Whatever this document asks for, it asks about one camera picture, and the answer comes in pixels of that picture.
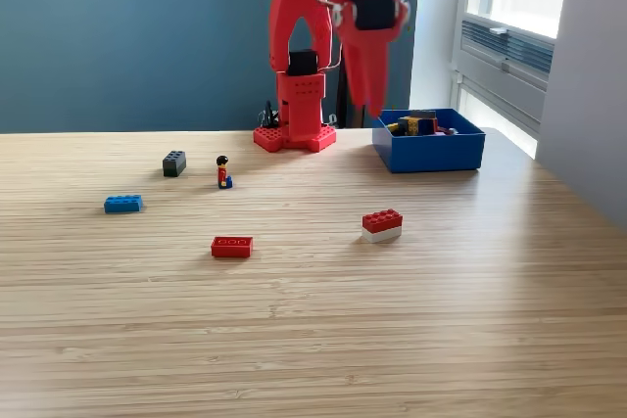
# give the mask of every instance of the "red robot base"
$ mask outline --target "red robot base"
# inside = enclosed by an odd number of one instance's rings
[[[335,129],[322,124],[323,73],[290,76],[277,74],[279,127],[255,129],[255,142],[268,152],[306,149],[320,152],[336,141]]]

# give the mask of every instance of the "red lego brick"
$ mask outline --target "red lego brick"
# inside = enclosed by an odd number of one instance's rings
[[[371,234],[401,227],[402,225],[403,217],[393,209],[365,215],[362,220],[363,228]]]
[[[215,237],[212,243],[212,256],[218,258],[248,258],[252,252],[252,237]]]

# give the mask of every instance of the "toy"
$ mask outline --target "toy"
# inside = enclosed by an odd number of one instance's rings
[[[164,159],[164,176],[177,177],[187,166],[183,151],[172,151]]]
[[[110,196],[105,201],[105,213],[140,212],[142,207],[141,196]]]
[[[299,18],[312,34],[312,49],[289,51]],[[272,0],[269,15],[270,66],[276,72],[278,126],[273,115],[254,132],[268,152],[308,149],[319,152],[336,141],[336,132],[322,124],[324,73],[331,66],[332,26],[343,43],[353,102],[378,116],[387,88],[388,43],[410,18],[402,0]]]
[[[233,180],[226,174],[226,164],[228,163],[227,156],[219,156],[216,160],[217,163],[217,187],[220,190],[228,190],[233,187]]]
[[[248,258],[253,252],[252,237],[215,237],[212,256],[220,258]]]
[[[409,116],[403,116],[397,122],[386,126],[394,137],[402,136],[452,136],[458,134],[454,128],[438,125],[435,112],[412,110]]]
[[[362,236],[371,244],[377,244],[402,232],[403,217],[393,209],[365,215],[362,219]]]

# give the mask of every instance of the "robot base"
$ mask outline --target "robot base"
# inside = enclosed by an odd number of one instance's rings
[[[258,127],[253,134],[255,143],[268,152],[278,152],[281,149],[307,149],[310,152],[320,152],[337,140],[335,129],[322,125],[320,133],[314,139],[302,142],[290,142],[283,137],[281,129],[267,129]]]

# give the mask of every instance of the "black lego brick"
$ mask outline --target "black lego brick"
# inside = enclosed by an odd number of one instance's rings
[[[176,177],[187,166],[187,159],[183,151],[172,151],[164,159],[164,176]]]

